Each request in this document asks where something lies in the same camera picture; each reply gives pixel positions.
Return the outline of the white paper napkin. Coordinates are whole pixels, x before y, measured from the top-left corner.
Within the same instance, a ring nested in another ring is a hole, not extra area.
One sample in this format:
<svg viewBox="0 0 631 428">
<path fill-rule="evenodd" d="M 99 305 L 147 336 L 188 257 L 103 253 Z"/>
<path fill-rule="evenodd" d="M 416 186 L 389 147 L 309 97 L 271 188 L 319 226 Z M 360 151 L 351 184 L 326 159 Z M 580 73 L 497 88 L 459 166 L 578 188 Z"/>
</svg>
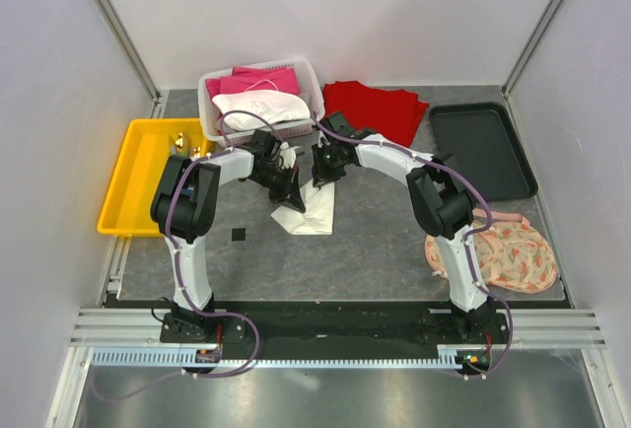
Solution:
<svg viewBox="0 0 631 428">
<path fill-rule="evenodd" d="M 301 213 L 285 206 L 270 217 L 292 236 L 329 236 L 333 233 L 335 183 L 314 186 L 312 180 L 300 188 L 306 205 Z"/>
</svg>

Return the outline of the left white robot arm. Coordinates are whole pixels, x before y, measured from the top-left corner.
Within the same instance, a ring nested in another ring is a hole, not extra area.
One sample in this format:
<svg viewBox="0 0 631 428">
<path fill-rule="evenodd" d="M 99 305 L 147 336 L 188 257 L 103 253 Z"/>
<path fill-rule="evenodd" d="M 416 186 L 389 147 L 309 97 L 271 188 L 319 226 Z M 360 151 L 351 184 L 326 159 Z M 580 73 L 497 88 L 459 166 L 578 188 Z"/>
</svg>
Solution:
<svg viewBox="0 0 631 428">
<path fill-rule="evenodd" d="M 215 220 L 219 188 L 231 181 L 250 180 L 268 191 L 269 200 L 304 213 L 296 153 L 265 130 L 217 154 L 191 159 L 167 158 L 151 208 L 168 245 L 175 279 L 174 303 L 188 313 L 182 331 L 205 342 L 216 331 L 214 296 L 206 266 L 205 243 Z"/>
</svg>

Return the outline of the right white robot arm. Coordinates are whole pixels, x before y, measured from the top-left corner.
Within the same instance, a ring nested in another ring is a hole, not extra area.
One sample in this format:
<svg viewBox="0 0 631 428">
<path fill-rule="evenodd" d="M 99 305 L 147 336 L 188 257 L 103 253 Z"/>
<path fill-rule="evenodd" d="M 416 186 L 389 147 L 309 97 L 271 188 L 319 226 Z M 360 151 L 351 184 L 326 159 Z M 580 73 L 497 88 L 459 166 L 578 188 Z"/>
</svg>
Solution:
<svg viewBox="0 0 631 428">
<path fill-rule="evenodd" d="M 472 235 L 480 193 L 456 169 L 454 158 L 421 153 L 389 141 L 369 128 L 355 130 L 336 112 L 315 122 L 314 185 L 338 181 L 349 165 L 380 172 L 407 187 L 416 222 L 432 237 L 450 283 L 454 336 L 476 341 L 491 320 Z"/>
</svg>

